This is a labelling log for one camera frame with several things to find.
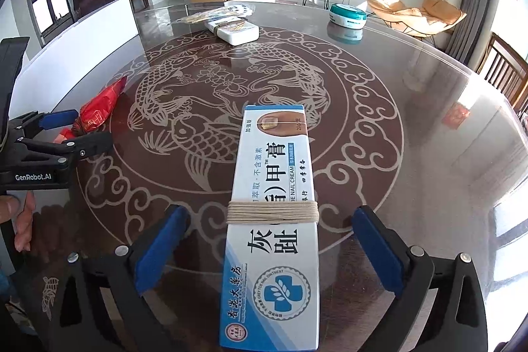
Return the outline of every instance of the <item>round container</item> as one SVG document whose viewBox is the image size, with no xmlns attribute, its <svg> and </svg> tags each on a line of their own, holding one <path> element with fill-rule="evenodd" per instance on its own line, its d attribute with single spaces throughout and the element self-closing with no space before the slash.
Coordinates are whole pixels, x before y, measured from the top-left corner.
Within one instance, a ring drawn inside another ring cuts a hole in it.
<svg viewBox="0 0 528 352">
<path fill-rule="evenodd" d="M 362 29 L 366 23 L 366 12 L 351 5 L 334 3 L 329 13 L 332 23 L 349 29 Z"/>
</svg>

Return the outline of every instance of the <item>red snack bag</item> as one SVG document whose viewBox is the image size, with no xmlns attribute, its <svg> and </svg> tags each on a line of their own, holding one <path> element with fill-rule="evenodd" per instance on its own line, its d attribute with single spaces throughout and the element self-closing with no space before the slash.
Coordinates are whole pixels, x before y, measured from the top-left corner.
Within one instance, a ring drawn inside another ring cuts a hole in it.
<svg viewBox="0 0 528 352">
<path fill-rule="evenodd" d="M 114 110 L 117 98 L 125 88 L 127 77 L 123 76 L 104 88 L 96 97 L 84 104 L 71 129 L 63 129 L 55 142 L 73 139 L 99 128 Z"/>
</svg>

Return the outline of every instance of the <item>round table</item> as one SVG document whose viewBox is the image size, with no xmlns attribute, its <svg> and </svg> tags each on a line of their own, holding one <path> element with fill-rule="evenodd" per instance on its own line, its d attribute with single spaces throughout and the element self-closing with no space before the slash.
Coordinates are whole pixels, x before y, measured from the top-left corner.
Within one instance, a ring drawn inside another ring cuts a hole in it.
<svg viewBox="0 0 528 352">
<path fill-rule="evenodd" d="M 239 47 L 202 23 L 175 21 L 203 5 L 139 14 L 144 52 L 124 63 L 123 46 L 57 107 L 79 108 L 128 76 L 105 124 L 114 150 L 81 162 L 66 204 L 35 216 L 33 257 L 14 276 L 44 341 L 65 257 L 133 243 L 176 203 L 191 225 L 145 299 L 189 350 L 221 349 L 225 213 L 248 103 L 306 110 L 320 211 L 319 350 L 357 350 L 393 298 L 350 229 L 361 204 L 409 246 L 446 258 L 469 253 L 490 348 L 508 340 L 528 310 L 519 293 L 528 270 L 519 250 L 527 139 L 508 102 L 465 66 L 375 19 L 352 31 L 324 10 L 253 5 L 249 20 L 261 35 Z M 434 296 L 403 350 L 416 343 Z"/>
</svg>

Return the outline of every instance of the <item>ointment box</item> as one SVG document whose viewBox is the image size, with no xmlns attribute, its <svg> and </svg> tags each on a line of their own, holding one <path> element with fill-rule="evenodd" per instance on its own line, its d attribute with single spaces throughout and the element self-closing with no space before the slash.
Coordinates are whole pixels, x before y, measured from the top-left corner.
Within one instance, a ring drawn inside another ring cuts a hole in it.
<svg viewBox="0 0 528 352">
<path fill-rule="evenodd" d="M 233 46 L 259 39 L 259 27 L 239 17 L 223 17 L 206 21 L 205 27 Z"/>
<path fill-rule="evenodd" d="M 303 106 L 247 106 L 231 200 L 313 201 L 313 192 Z M 221 300 L 221 346 L 257 351 L 317 349 L 316 223 L 230 224 Z"/>
</svg>

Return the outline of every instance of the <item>twine wrapped around box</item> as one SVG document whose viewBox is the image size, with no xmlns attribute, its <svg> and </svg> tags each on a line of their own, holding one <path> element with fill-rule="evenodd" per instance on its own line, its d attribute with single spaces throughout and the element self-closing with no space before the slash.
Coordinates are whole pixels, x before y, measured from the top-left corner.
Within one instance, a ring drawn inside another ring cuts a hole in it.
<svg viewBox="0 0 528 352">
<path fill-rule="evenodd" d="M 228 224 L 318 223 L 317 202 L 234 202 L 228 204 Z"/>
</svg>

